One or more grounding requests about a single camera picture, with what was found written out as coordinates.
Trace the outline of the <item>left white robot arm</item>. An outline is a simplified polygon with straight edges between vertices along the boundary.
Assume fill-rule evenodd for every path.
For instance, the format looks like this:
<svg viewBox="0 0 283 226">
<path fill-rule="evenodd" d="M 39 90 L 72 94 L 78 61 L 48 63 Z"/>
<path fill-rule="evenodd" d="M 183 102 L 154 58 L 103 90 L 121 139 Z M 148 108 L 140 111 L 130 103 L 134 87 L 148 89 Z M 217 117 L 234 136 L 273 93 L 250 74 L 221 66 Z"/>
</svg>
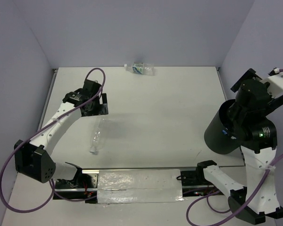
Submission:
<svg viewBox="0 0 283 226">
<path fill-rule="evenodd" d="M 74 122 L 82 117 L 108 114 L 107 95 L 101 89 L 99 83 L 85 80 L 82 88 L 67 93 L 40 134 L 23 146 L 20 142 L 15 144 L 16 171 L 41 183 L 65 179 L 71 187 L 79 187 L 83 182 L 82 169 L 73 163 L 54 162 L 51 155 Z"/>
</svg>

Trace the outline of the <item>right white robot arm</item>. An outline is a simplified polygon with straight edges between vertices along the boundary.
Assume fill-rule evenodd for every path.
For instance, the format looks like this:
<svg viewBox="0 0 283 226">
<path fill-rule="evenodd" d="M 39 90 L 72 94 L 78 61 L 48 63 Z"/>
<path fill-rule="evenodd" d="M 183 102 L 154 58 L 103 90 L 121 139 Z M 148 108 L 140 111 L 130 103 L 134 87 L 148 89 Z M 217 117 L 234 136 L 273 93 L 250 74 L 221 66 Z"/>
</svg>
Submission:
<svg viewBox="0 0 283 226">
<path fill-rule="evenodd" d="M 196 167 L 200 184 L 213 184 L 238 219 L 258 225 L 266 217 L 283 218 L 275 188 L 277 130 L 267 116 L 283 105 L 283 69 L 274 68 L 265 79 L 249 69 L 231 88 L 234 99 L 225 101 L 204 133 L 207 147 L 217 154 L 237 148 L 244 157 L 247 184 L 234 181 L 214 161 Z"/>
</svg>

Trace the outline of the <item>clear bottle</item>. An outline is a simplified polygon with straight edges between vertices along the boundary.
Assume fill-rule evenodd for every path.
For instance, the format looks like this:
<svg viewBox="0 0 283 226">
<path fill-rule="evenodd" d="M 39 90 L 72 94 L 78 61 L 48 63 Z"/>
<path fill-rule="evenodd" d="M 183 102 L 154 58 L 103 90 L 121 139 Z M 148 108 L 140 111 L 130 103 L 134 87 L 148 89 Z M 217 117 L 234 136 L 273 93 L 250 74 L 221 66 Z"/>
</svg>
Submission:
<svg viewBox="0 0 283 226">
<path fill-rule="evenodd" d="M 92 128 L 92 134 L 90 138 L 90 153 L 97 155 L 103 148 L 105 141 L 108 137 L 110 127 L 109 117 L 106 115 L 97 116 L 94 126 Z"/>
<path fill-rule="evenodd" d="M 222 130 L 222 133 L 223 133 L 224 135 L 228 136 L 230 139 L 237 139 L 237 138 L 236 138 L 236 134 L 234 133 L 233 130 L 230 130 L 230 129 L 228 129 L 228 128 L 224 128 L 224 129 Z"/>
</svg>

